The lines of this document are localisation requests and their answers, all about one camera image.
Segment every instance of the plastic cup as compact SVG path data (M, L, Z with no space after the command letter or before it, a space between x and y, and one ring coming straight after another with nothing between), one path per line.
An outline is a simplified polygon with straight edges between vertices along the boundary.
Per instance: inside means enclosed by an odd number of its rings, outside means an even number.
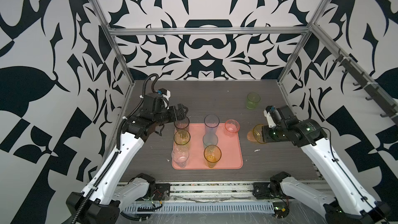
M172 159L179 167L184 168L189 158L189 150L185 146L175 146L172 151Z
M191 135L187 130L178 130L174 134L174 142L179 146L186 146L189 148L190 140L191 140Z
M185 117L181 121L175 121L174 126L177 130L187 130L189 132L189 118Z
M236 120L230 119L225 122L224 133L228 137L234 137L240 129L240 125Z
M263 131L262 131L263 126L264 126L263 124L258 124L253 128L253 137L260 144L266 144L266 142L263 141Z
M214 133L208 133L203 136L203 148L208 147L209 145L217 145L218 137Z
M221 159L221 150L215 145L209 145L205 148L203 153L205 155L207 165L210 168L213 168Z
M206 134L216 133L220 119L215 114L209 114L205 117Z
M246 97L246 107L248 109L255 109L260 99L260 95L257 93L249 93Z

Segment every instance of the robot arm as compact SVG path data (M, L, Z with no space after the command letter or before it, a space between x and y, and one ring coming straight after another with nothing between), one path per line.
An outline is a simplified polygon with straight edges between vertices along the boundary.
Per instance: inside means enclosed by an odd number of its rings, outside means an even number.
M147 81L156 76L152 83L152 92L145 94ZM144 81L143 95L136 109L123 117L117 132L117 144L107 157L94 178L78 192L72 192L67 199L67 206L74 216L72 224L115 223L121 210L140 197L152 197L155 179L140 174L125 187L116 190L123 173L134 155L144 145L153 132L162 135L164 124L183 120L188 108L182 104L169 107L170 91L153 86L157 75L152 74ZM160 132L156 127L162 126Z
M336 198L296 181L286 172L271 178L275 195L298 199L324 216L328 223L376 223L389 214L385 202L377 202L355 179L333 149L323 128L314 120L299 121L288 106L264 111L268 126L262 127L264 142L290 141L312 160Z

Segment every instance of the green cup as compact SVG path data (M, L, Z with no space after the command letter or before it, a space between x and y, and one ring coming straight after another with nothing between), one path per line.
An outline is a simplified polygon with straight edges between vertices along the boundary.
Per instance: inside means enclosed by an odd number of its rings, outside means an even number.
M258 102L260 102L260 99L260 95L257 93L249 93L246 97L246 107L248 109L255 109L258 105Z

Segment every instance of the black cable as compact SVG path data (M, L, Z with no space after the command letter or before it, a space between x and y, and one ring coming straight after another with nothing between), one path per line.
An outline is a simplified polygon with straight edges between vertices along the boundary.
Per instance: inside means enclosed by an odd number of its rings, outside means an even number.
M159 79L159 76L158 76L157 74L153 73L153 74L150 74L150 75L144 80L144 83L143 83L143 85L142 85L142 96L145 95L145 90L146 90L147 83L148 83L149 79L152 78L152 77L154 77L154 76L155 76L155 80L152 82L151 89L152 89L152 92L155 93L154 86L155 86L155 83L157 82L157 80ZM141 100L140 100L140 102L138 103L137 107L127 116L127 119L130 118L130 117L141 107L141 105L142 105L143 102L144 102L144 99L143 99L143 97L142 97ZM120 123L120 125L119 125L119 127L117 128L117 132L116 132L116 148L117 148L118 150L120 150L120 147L121 147L120 135L121 135L122 128L123 128L124 124L126 123L126 121L127 121L127 120L126 120L125 118L123 118L122 121L121 121L121 123ZM88 191L86 197L84 197L84 199L83 199L82 202L80 203L80 205L79 205L79 207L77 208L77 210L76 210L76 212L75 212L75 214L74 214L74 216L73 216L73 219L72 219L72 221L70 222L70 224L75 224L75 223L77 222L77 219L78 219L78 217L79 217L81 211L83 210L84 206L87 204L87 201L90 199L91 195L94 193L94 190L95 190L94 188L96 188L96 187L100 184L102 178L105 176L105 174L108 172L109 168L110 168L110 167L112 166L112 164L115 162L116 157L117 157L118 154L119 154L119 152L115 152L115 153L113 154L113 157L111 158L111 160L109 161L109 163L107 164L107 166L104 168L104 170L103 170L103 171L101 172L101 174L98 176L97 180L94 182L93 188L91 188L91 189Z
M287 206L287 203L285 202L285 200L283 200L282 198L280 198L280 197L277 197L279 200L282 200L284 203L285 203L285 205L286 205L286 208L287 209L289 209L289 207Z
M359 191L359 189L355 186L355 184L354 184L354 182L351 180L351 178L347 175L347 173L344 171L344 169L341 167L341 165L339 164L339 162L338 162L338 160L336 160L336 158L334 157L334 154L333 154L333 150L332 150L332 147L331 147L331 131L328 129L328 128L326 128L326 127L322 127L322 128L324 128L324 129L326 129L326 130L328 130L329 131L329 145L330 145L330 152L331 152L331 156L333 157L333 160L334 160L334 162L341 168L341 170L343 171L343 173L346 175L346 177L348 178L348 180L351 182L351 184L354 186L354 188L356 189L356 191L358 192L358 194L362 197L362 200L364 200L368 205L369 205L369 207L371 207L384 221L386 221L387 222L387 224L390 224L387 220L386 220L386 218L383 216L383 214L381 214L378 210L376 210L372 205L370 205L370 203L366 200L366 198L362 195L362 193Z
M121 215L122 217L128 219L128 220L135 220L135 221L140 221L140 220L141 220L141 221L144 221L144 220L147 220L147 218L129 216L128 214L124 213L123 211L120 212L120 215Z
M150 209L146 209L146 208L137 208L137 212L139 212L139 211L142 211L142 212L155 211L155 210L158 210L158 209L160 209L160 208L162 208L162 207L163 207L163 203L160 202L160 206L158 206L158 207L154 207L154 208L150 208Z
M133 178L131 178L130 179L130 181L127 183L127 184L129 184L132 180L134 180L136 177L133 177Z

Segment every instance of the wooden table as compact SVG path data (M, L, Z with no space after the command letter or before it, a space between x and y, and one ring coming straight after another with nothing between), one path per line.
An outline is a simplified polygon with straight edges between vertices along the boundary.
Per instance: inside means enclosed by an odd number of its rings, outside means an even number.
M140 100L142 83L136 81L127 114ZM150 84L147 84L147 93L150 92ZM243 166L240 169L174 169L171 162L174 125L169 123L165 125L162 137L151 134L132 159L121 181L129 181L139 173L149 174L157 181L269 180L281 171L290 173L296 179L318 179L311 160L290 142L259 144L246 138L255 125L267 124L263 114L266 106L286 105L276 81L158 81L155 90L160 88L171 91L170 105L182 103L189 108L191 123L203 123L204 117L211 113L216 114L220 122L228 119L238 121ZM250 92L261 96L258 107L253 110L245 105L246 95Z

